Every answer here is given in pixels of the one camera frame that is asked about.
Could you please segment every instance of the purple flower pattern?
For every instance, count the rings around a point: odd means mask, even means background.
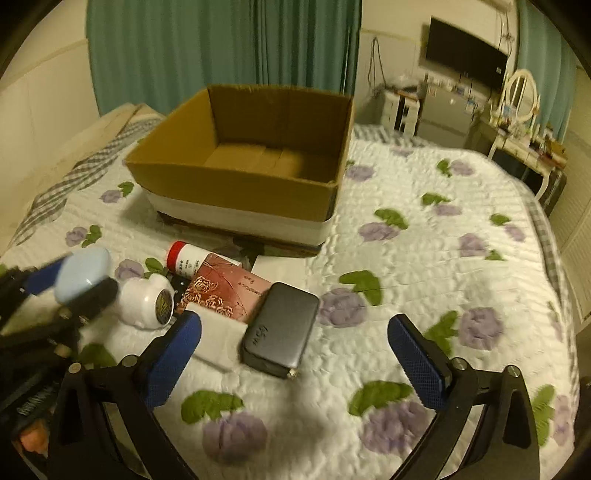
[[[369,165],[351,165],[347,168],[347,178],[355,181],[367,181],[375,174],[373,167]]]
[[[409,156],[410,156],[410,155],[413,153],[413,151],[412,151],[412,150],[409,150],[409,149],[407,149],[407,148],[403,148],[403,149],[400,149],[400,150],[399,150],[399,149],[397,149],[397,148],[392,148],[392,149],[391,149],[391,152],[392,152],[394,155],[398,155],[398,156],[400,156],[400,157],[404,157],[404,158],[408,158],[408,157],[409,157]]]
[[[460,175],[463,177],[469,177],[470,175],[474,174],[474,169],[461,160],[454,160],[452,163],[450,163],[449,169],[454,175]]]
[[[505,328],[496,310],[479,307],[464,312],[460,320],[459,339],[462,345],[478,350],[492,350]]]
[[[126,258],[115,269],[115,278],[117,280],[127,280],[128,278],[141,278],[144,276],[142,264]]]
[[[525,233],[523,233],[523,230],[517,225],[514,225],[513,223],[506,223],[504,228],[507,235],[509,235],[516,242],[523,242],[525,240]]]
[[[488,253],[484,240],[475,233],[460,237],[460,257],[484,257]]]
[[[361,442],[372,452],[406,456],[429,425],[427,409],[408,400],[374,410],[363,425]]]
[[[554,402],[554,433],[552,438],[561,447],[570,437],[570,407],[566,395],[557,395]]]
[[[87,234],[88,230],[86,228],[82,226],[74,227],[70,232],[66,233],[66,245],[73,247],[82,243]]]
[[[100,196],[105,203],[117,203],[121,198],[123,198],[121,190],[107,190]]]
[[[462,214],[462,207],[450,205],[449,203],[439,203],[433,207],[433,211],[439,216],[454,216]]]
[[[318,318],[323,325],[353,327],[365,321],[363,299],[348,288],[335,288],[320,298]]]
[[[358,234],[363,237],[364,242],[375,242],[377,240],[390,240],[400,233],[400,228],[389,226],[385,223],[371,222],[361,226]]]
[[[203,427],[203,450],[219,463],[242,463],[263,450],[266,444],[265,424],[246,412],[209,421]]]

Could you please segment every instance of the oval mirror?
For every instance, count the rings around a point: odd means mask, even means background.
[[[527,122],[534,114],[538,89],[529,70],[517,70],[505,86],[505,104],[516,112],[516,120]]]

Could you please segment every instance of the open cardboard box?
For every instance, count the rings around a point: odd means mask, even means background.
[[[328,235],[345,170],[350,96],[212,85],[127,157],[155,208],[200,226],[302,245]]]

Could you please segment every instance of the pink box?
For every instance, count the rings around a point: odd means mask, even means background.
[[[212,309],[226,317],[248,323],[271,282],[243,268],[209,254],[178,304],[182,313],[190,302]]]

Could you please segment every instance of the light blue cap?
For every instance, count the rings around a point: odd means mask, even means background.
[[[87,247],[67,257],[56,278],[55,296],[64,305],[109,276],[111,255],[106,248]]]

